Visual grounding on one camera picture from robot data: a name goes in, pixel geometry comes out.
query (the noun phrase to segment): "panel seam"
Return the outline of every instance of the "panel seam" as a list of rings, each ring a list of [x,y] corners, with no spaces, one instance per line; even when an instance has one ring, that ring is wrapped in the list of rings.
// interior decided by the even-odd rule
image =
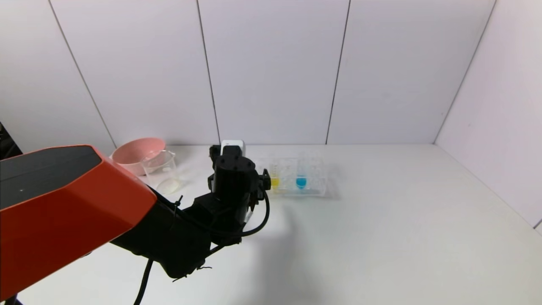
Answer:
[[[542,224],[542,219],[540,219],[540,221],[537,224],[534,225],[533,229],[536,230],[540,224]]]
[[[463,163],[459,162],[459,160],[456,159],[451,153],[447,152],[446,150],[444,150],[442,147],[440,147],[438,145],[435,145],[435,144],[429,144],[429,145],[433,145],[436,148],[442,150],[448,157],[450,157],[452,160],[457,162],[463,169],[465,169],[472,177],[474,177],[476,180],[478,180],[484,187],[489,189],[489,191],[491,193],[493,193],[493,195],[495,195],[500,201],[502,201],[507,207],[509,207],[517,216],[519,216],[521,219],[523,219],[523,221],[529,227],[532,226],[531,223],[527,219],[525,219],[525,217],[523,215],[521,215],[511,204],[508,203],[508,201],[504,200],[499,194],[497,194],[497,192],[493,188],[489,187],[489,185],[487,185],[482,179],[480,179],[476,174],[474,174],[474,172],[470,168],[466,167],[465,165],[463,165]],[[542,223],[542,220],[540,220],[534,226],[534,228],[536,228],[538,225],[540,225],[540,223]]]
[[[199,0],[196,0],[196,4],[198,6],[199,29],[201,30],[201,33],[202,33],[203,53],[205,54],[205,64],[207,65],[207,75],[209,77],[209,87],[211,89],[212,109],[215,112],[216,133],[218,134],[218,142],[221,143],[220,130],[218,129],[218,116],[216,114],[215,95],[214,95],[214,93],[212,91],[211,71],[209,70],[209,59],[207,58],[207,47],[205,46],[205,36],[203,35],[202,14],[201,14],[201,11],[199,9]]]
[[[327,140],[330,137],[331,117],[333,115],[333,105],[335,104],[335,94],[337,92],[337,83],[339,81],[340,62],[341,62],[341,59],[343,58],[344,38],[346,37],[346,27],[348,26],[348,15],[350,14],[350,4],[351,3],[352,3],[352,0],[349,0],[348,1],[348,9],[346,9],[346,21],[345,21],[345,24],[344,24],[343,43],[340,46],[339,65],[337,67],[337,77],[335,77],[335,88],[333,89],[333,98],[331,100],[330,120],[329,120],[329,123],[327,124],[326,145],[327,145]]]
[[[53,16],[55,16],[56,24],[59,26],[60,33],[62,34],[62,37],[64,38],[64,42],[66,43],[66,46],[68,47],[68,51],[70,55],[72,56],[73,62],[75,63],[75,67],[77,68],[77,71],[79,72],[79,76],[81,77],[81,80],[83,81],[83,84],[85,85],[85,88],[87,89],[88,95],[91,97],[92,103],[94,104],[94,107],[96,108],[96,111],[98,112],[98,116],[100,116],[100,119],[102,123],[104,124],[105,130],[107,131],[107,134],[109,135],[109,138],[111,139],[111,142],[113,142],[113,146],[116,149],[117,144],[115,143],[115,140],[113,140],[113,137],[111,136],[111,132],[109,131],[109,128],[107,128],[107,124],[105,123],[104,117],[102,116],[100,109],[98,108],[90,89],[88,88],[87,81],[85,80],[85,77],[83,76],[83,73],[81,73],[81,69],[79,68],[77,61],[75,60],[75,56],[73,55],[72,48],[70,48],[68,40],[66,39],[66,35],[64,34],[62,27],[60,26],[59,18],[56,16],[56,12],[55,12],[55,9],[53,8],[53,4],[51,3],[51,0],[47,0],[47,2],[49,2],[51,11],[53,11]]]
[[[486,33],[487,25],[489,24],[489,20],[491,19],[491,16],[493,15],[493,10],[495,9],[495,5],[497,4],[498,0],[495,0],[493,2],[493,6],[491,7],[491,11],[489,12],[489,17],[487,17],[486,25],[483,28],[482,35],[480,35],[480,39],[478,40],[478,43],[476,44],[476,48],[474,49],[474,53],[472,58],[470,58],[469,65],[467,66],[467,70],[465,70],[465,74],[463,75],[463,79],[459,83],[459,87],[457,88],[457,91],[455,92],[454,99],[451,101],[450,107],[448,108],[448,112],[446,112],[446,116],[444,117],[444,120],[442,120],[442,124],[440,128],[438,129],[437,135],[435,136],[435,140],[433,141],[433,144],[436,144],[438,136],[442,132],[442,128],[444,127],[444,124],[446,123],[446,120],[448,119],[448,116],[450,115],[451,108],[454,106],[454,103],[457,99],[457,96],[459,95],[459,92],[461,91],[461,87],[463,86],[463,82],[465,81],[465,78],[467,78],[467,74],[469,73],[470,66],[472,65],[474,58],[476,57],[476,53],[478,52],[478,48],[480,47],[480,43],[482,42],[482,38]]]

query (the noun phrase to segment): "black object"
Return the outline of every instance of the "black object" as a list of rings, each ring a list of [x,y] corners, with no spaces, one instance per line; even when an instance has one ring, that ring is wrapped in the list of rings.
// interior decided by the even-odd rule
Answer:
[[[145,271],[143,271],[143,278],[141,279],[141,286],[139,287],[139,292],[135,298],[134,305],[141,304],[143,300],[143,295],[145,294],[145,289],[147,288],[147,282],[149,281],[149,275],[151,274],[152,259],[149,258],[147,261],[147,266],[145,266]]]
[[[100,164],[90,146],[56,147],[0,162],[0,208],[64,187]]]
[[[5,300],[5,305],[23,305],[19,300],[17,300],[17,295],[14,295],[12,297],[8,297],[7,300]]]
[[[5,127],[0,123],[0,160],[22,155],[23,153],[13,141]]]
[[[156,204],[143,220],[111,243],[160,263],[171,278],[181,278],[199,269],[205,259],[241,237],[261,230],[269,218],[271,189],[267,170],[258,175],[255,164],[236,147],[210,148],[215,173],[208,178],[211,193],[194,199],[179,210],[155,190]],[[257,228],[242,232],[248,209],[266,201],[266,216]],[[217,246],[210,249],[211,242]]]

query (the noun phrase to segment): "white table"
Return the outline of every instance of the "white table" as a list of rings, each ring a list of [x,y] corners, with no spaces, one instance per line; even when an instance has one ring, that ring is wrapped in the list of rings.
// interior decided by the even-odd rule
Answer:
[[[175,283],[154,263],[142,304],[542,304],[542,237],[433,145],[248,146],[321,153],[324,198],[271,198],[268,225]],[[181,207],[208,192],[208,147],[179,156]],[[263,217],[256,207],[249,226]],[[146,258],[106,244],[20,293],[25,305],[132,304]]]

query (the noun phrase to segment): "pink bowl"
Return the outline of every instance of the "pink bowl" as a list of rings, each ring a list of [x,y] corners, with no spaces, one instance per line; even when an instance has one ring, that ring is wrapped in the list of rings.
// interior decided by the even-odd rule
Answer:
[[[153,151],[160,151],[165,148],[166,143],[162,139],[141,138],[117,148],[111,155],[111,159],[130,173],[136,176],[143,176],[145,175],[145,171],[141,166],[141,159]]]

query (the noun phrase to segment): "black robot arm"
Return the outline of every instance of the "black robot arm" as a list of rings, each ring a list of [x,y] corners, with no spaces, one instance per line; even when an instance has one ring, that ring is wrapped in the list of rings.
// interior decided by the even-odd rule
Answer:
[[[179,209],[180,199],[172,203],[153,190],[156,204],[138,225],[111,243],[155,260],[168,276],[181,278],[201,268],[209,255],[262,229],[269,218],[267,170],[259,175],[237,146],[226,146],[220,154],[220,146],[214,145],[210,157],[214,168],[208,178],[210,193]],[[248,209],[254,210],[261,200],[266,202],[263,222],[242,232]]]

